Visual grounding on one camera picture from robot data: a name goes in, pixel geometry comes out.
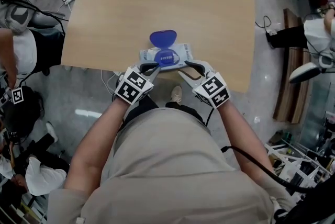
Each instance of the light wood tabletop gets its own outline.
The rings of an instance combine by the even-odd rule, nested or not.
[[[249,87],[254,51],[254,0],[76,0],[62,64],[125,71],[154,31],[173,29],[233,91]],[[163,74],[176,78],[175,72]]]

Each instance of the blue container lid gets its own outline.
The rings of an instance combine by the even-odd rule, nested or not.
[[[177,39],[177,32],[175,32],[174,30],[162,30],[162,31],[156,31],[153,32],[150,35],[150,41],[151,43],[158,47],[158,48],[168,48],[171,45],[173,45],[173,43],[176,41]]]

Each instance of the black shorts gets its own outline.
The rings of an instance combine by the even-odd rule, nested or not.
[[[35,38],[37,62],[32,73],[44,71],[52,66],[60,65],[65,36],[61,32],[44,36],[36,31],[31,31]]]

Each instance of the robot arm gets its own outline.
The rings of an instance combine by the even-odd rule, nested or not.
[[[230,92],[225,80],[208,62],[191,60],[185,61],[185,63],[194,68],[201,76],[195,79],[184,71],[178,71],[178,73],[202,102],[215,109],[230,98]]]
[[[120,77],[115,94],[131,105],[143,99],[153,89],[152,82],[161,70],[158,65],[155,61],[146,60],[127,68]]]

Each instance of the wooden panel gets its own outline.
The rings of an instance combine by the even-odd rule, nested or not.
[[[284,10],[284,22],[285,29],[301,25],[300,19],[289,9]],[[299,58],[302,53],[300,48],[285,49],[281,88],[273,114],[273,118],[277,121],[289,121],[292,109],[295,110],[297,104],[295,93],[299,93],[300,84],[290,84],[288,79],[291,73],[301,66]]]
[[[308,62],[310,62],[310,53],[304,51],[302,65]],[[300,90],[297,97],[296,107],[292,108],[293,115],[291,119],[289,119],[289,121],[292,124],[298,124],[300,122],[305,107],[306,97],[308,93],[308,85],[309,81],[305,81],[300,84]]]
[[[208,61],[231,90],[245,93],[254,21],[254,0],[76,0],[62,64],[125,71],[140,50],[152,47],[152,32],[173,29],[176,42],[192,45],[195,59]]]

